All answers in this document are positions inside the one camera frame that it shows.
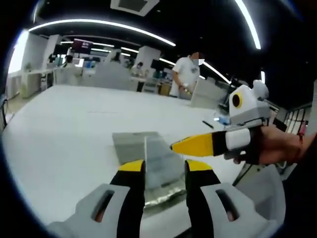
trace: desk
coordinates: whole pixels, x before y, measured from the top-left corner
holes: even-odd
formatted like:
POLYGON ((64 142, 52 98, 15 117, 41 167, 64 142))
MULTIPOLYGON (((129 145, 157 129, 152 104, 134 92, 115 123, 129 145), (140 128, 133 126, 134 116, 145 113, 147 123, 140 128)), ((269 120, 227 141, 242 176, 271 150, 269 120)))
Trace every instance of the desk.
MULTIPOLYGON (((45 225, 64 221, 79 200, 116 174, 113 132, 157 131, 167 143, 210 132, 202 120, 210 120, 214 111, 188 104, 154 94, 53 86, 10 121, 2 136, 4 152, 33 212, 45 225)), ((232 183, 243 166, 222 156, 196 159, 210 164, 222 182, 232 183)), ((183 201, 144 218, 140 231, 142 238, 173 238, 190 226, 183 201)))

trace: ceiling vent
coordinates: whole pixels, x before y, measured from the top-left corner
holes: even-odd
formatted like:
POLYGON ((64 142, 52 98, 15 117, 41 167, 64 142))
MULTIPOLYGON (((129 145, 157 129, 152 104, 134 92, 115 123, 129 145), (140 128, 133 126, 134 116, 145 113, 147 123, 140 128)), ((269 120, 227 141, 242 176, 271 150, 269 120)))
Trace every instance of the ceiling vent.
POLYGON ((139 16, 145 16, 158 2, 159 0, 111 0, 110 7, 139 16))

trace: black ceiling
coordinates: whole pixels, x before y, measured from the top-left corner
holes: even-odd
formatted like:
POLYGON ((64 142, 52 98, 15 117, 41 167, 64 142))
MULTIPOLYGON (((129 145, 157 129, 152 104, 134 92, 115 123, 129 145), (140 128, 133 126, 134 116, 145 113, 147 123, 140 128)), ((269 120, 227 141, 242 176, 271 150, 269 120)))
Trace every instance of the black ceiling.
MULTIPOLYGON (((176 47, 133 31, 92 23, 55 25, 34 33, 121 39, 160 49, 162 57, 173 62, 191 51, 201 51, 206 61, 228 78, 236 76, 252 82, 262 69, 266 72, 269 99, 291 108, 311 101, 312 82, 317 78, 313 70, 316 37, 313 26, 306 23, 307 19, 311 23, 315 15, 313 7, 305 7, 306 1, 290 4, 289 0, 243 0, 259 35, 261 50, 256 50, 235 0, 160 0, 145 17, 113 10, 110 0, 46 0, 38 11, 44 22, 87 18, 123 23, 171 40, 176 47)), ((90 39, 138 49, 129 43, 90 39)), ((206 67, 201 69, 203 76, 220 79, 206 67)))

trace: white table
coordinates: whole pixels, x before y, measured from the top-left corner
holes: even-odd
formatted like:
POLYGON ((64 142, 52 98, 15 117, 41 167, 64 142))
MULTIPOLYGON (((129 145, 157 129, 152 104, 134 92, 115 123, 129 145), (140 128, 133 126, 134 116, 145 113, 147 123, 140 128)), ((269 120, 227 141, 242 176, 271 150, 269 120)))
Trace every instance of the white table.
MULTIPOLYGON (((202 120, 214 111, 188 104, 145 93, 54 86, 23 107, 4 130, 6 159, 40 220, 45 225, 64 221, 79 200, 116 174, 113 132, 158 131, 168 143, 210 132, 202 120)), ((222 156, 195 159, 210 164, 222 182, 232 183, 242 168, 222 156)), ((141 237, 171 238, 190 226, 184 201, 143 219, 141 237)))

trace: man in white shirt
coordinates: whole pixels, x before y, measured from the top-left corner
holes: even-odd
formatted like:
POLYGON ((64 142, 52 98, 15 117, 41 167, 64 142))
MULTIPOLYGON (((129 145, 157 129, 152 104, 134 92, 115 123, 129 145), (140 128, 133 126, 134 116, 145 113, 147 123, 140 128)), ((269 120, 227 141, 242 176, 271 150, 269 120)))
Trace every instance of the man in white shirt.
POLYGON ((191 56, 180 58, 173 70, 173 83, 169 95, 180 97, 180 94, 188 91, 193 93, 200 76, 199 66, 204 62, 203 54, 193 53, 191 56))

